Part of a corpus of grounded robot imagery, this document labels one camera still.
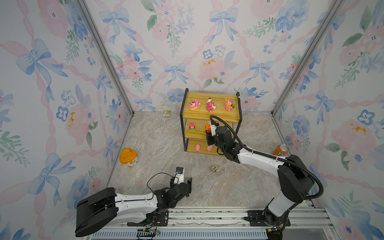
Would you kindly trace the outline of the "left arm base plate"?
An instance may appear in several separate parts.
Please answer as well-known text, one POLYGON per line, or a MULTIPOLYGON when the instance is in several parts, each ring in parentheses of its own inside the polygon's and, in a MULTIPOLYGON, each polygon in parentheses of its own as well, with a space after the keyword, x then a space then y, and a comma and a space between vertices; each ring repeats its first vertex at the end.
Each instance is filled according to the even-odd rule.
POLYGON ((153 212, 146 215, 146 218, 139 222, 127 222, 128 227, 151 227, 155 225, 156 227, 166 227, 169 221, 169 211, 157 213, 153 212))

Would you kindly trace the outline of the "pink bear donut toy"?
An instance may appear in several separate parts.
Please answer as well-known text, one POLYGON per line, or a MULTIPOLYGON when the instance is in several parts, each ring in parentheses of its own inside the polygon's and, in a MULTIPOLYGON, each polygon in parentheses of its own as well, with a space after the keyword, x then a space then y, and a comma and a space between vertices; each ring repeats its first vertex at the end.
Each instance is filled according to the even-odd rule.
POLYGON ((199 110, 201 107, 201 103, 198 101, 198 100, 192 100, 189 104, 188 104, 188 108, 189 110, 191 111, 197 111, 199 110))

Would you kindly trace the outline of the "orange toy truck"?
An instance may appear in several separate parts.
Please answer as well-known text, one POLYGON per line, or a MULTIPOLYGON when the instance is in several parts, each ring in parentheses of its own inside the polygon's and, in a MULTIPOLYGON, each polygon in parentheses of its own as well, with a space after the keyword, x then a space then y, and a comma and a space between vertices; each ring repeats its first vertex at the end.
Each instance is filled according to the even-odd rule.
POLYGON ((210 125, 205 125, 205 128, 206 128, 207 134, 211 132, 211 126, 210 125))

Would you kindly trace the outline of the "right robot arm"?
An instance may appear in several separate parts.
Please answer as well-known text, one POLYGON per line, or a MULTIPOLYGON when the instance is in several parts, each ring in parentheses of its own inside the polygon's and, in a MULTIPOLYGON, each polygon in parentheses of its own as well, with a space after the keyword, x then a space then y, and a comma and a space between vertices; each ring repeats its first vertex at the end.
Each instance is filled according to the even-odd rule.
POLYGON ((210 126, 207 142, 218 147, 224 156, 238 164, 255 167, 272 174, 280 184, 280 191, 268 203, 263 218, 269 225, 308 199, 316 177, 299 158, 291 155, 279 157, 250 149, 235 140, 233 130, 228 127, 210 126))

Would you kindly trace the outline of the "pink green toy car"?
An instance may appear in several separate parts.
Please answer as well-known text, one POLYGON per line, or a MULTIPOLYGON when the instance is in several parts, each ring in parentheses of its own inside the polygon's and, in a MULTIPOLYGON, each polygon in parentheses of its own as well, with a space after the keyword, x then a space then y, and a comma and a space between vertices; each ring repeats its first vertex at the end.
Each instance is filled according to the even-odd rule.
POLYGON ((196 131, 196 127, 195 127, 195 124, 194 123, 190 123, 190 133, 194 133, 196 131))

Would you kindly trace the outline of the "pink bear cream toy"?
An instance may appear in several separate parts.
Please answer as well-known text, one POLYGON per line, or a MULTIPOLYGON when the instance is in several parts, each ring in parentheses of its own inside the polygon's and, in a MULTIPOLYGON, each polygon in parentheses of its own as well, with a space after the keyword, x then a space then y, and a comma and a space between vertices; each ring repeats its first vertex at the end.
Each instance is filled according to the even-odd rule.
POLYGON ((211 113, 212 111, 214 111, 216 109, 216 105, 215 103, 213 102, 213 99, 212 98, 208 98, 208 101, 207 101, 207 111, 209 113, 211 113))

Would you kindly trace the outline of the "pink bear sunflower toy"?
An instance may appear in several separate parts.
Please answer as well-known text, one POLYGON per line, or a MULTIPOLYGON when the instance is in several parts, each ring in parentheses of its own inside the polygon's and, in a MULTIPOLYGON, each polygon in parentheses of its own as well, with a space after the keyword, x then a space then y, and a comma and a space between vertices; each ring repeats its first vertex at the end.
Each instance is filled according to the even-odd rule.
POLYGON ((226 98, 226 106, 225 106, 226 110, 228 112, 230 112, 232 109, 235 108, 235 104, 233 103, 233 101, 230 99, 230 98, 226 98))

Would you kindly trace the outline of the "green box toy truck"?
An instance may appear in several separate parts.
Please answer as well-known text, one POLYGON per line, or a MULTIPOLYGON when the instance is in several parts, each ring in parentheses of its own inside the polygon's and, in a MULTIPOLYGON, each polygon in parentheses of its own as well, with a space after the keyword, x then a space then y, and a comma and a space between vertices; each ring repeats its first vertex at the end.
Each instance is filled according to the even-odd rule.
POLYGON ((218 165, 212 165, 212 167, 211 167, 211 171, 214 172, 214 173, 217 172, 218 169, 219 169, 218 165))

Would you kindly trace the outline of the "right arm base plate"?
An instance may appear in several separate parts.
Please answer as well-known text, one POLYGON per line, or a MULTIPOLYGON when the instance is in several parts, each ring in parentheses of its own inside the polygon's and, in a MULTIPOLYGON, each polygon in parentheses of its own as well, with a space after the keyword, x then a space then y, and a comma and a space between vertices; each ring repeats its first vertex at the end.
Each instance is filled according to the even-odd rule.
POLYGON ((249 222, 252 227, 289 227, 291 222, 289 220, 290 211, 283 213, 281 217, 273 215, 271 212, 266 213, 263 210, 247 211, 247 216, 244 220, 249 222))

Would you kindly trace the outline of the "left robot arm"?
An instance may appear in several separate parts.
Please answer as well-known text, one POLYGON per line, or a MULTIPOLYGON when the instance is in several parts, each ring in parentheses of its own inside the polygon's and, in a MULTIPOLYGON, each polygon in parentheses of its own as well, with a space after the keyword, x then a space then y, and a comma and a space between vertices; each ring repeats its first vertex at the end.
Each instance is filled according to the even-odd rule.
POLYGON ((106 188, 77 203, 75 235, 89 236, 108 225, 128 227, 166 226, 169 209, 192 192, 192 178, 147 195, 118 194, 106 188))

